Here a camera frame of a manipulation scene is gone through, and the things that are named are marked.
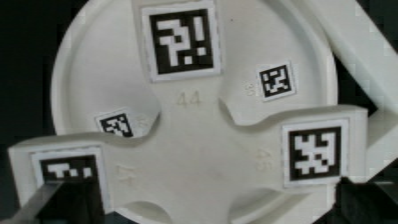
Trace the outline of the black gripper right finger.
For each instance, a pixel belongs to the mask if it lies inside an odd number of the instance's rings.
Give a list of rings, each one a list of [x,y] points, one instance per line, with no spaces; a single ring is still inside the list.
[[[398,224],[398,183],[354,183],[343,178],[322,224]]]

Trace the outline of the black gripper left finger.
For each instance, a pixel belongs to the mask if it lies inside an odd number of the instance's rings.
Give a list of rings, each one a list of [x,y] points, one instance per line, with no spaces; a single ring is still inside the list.
[[[95,181],[50,181],[6,224],[104,224],[105,209]]]

